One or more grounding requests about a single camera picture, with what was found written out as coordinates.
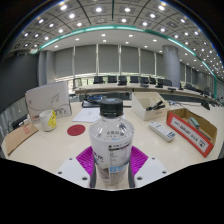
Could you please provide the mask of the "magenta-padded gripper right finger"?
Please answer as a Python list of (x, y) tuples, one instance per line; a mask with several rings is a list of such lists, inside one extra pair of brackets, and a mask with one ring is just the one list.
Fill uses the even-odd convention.
[(167, 169), (155, 157), (148, 157), (137, 147), (132, 147), (128, 168), (130, 188), (140, 188), (168, 175)]

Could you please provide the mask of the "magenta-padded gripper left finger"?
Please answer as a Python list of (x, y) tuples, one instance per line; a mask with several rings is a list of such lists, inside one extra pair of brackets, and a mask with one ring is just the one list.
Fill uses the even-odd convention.
[(56, 171), (56, 175), (81, 187), (94, 188), (97, 176), (92, 147), (67, 159)]

